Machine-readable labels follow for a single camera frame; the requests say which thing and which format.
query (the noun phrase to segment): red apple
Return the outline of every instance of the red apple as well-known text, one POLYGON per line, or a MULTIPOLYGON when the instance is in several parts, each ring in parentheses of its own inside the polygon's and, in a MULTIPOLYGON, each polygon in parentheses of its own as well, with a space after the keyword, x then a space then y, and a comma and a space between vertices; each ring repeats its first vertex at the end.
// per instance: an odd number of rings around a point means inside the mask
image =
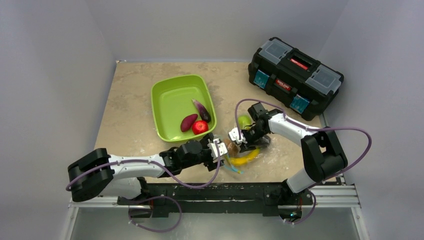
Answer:
POLYGON ((199 135, 208 131, 209 126, 208 123, 203 120, 195 121, 191 127, 191 130, 193 130, 194 135, 199 135))

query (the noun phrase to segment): green plastic tray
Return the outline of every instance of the green plastic tray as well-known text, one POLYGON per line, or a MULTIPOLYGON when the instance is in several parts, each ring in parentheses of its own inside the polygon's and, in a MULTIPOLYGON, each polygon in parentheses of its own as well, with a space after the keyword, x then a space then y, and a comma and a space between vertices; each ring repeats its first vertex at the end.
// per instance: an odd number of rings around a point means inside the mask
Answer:
POLYGON ((166 142, 182 142, 210 133, 217 125, 214 104, 205 81, 199 75, 184 75, 157 82, 151 88, 151 109, 157 135, 166 142), (209 130, 195 135, 181 132, 181 121, 190 114, 199 114, 192 99, 201 102, 211 116, 209 130))

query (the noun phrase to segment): gray wall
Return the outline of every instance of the gray wall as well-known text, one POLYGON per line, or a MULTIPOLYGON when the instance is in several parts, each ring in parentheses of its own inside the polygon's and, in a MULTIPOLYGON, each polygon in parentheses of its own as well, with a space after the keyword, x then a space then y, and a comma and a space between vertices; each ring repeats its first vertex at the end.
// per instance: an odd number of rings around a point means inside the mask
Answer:
POLYGON ((58 239, 114 69, 84 0, 0 1, 0 239, 58 239))
MULTIPOLYGON (((332 126, 358 126, 373 137, 347 173, 357 186, 371 239, 423 239, 424 2, 350 0, 319 59, 345 74, 329 106, 332 126)), ((350 160, 365 147, 340 132, 350 160)))
POLYGON ((348 0, 86 0, 129 61, 249 61, 277 36, 317 56, 348 0))

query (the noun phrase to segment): logo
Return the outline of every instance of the logo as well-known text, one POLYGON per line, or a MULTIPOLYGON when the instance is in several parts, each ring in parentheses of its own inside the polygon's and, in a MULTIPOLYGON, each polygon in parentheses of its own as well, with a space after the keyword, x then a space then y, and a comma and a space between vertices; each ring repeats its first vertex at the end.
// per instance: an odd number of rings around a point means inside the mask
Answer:
POLYGON ((280 79, 276 79, 275 83, 277 83, 280 87, 282 87, 283 89, 290 91, 292 89, 291 86, 287 85, 285 82, 281 81, 280 79))

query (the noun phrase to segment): red label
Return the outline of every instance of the red label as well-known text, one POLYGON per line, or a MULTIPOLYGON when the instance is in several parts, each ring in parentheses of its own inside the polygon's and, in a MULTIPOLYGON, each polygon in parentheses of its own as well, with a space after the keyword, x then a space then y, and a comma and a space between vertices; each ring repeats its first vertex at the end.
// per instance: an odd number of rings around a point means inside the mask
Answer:
POLYGON ((308 67, 307 67, 307 66, 305 66, 305 65, 303 65, 302 63, 300 63, 300 62, 298 62, 298 61, 294 60, 293 58, 292 58, 292 59, 290 59, 290 61, 291 61, 292 63, 296 64, 297 66, 299 66, 299 67, 301 67, 301 68, 303 68, 303 69, 305 69, 305 70, 308 70, 308 67))
POLYGON ((276 79, 275 82, 280 85, 283 89, 290 91, 292 89, 291 86, 287 85, 285 82, 281 81, 280 79, 276 79))

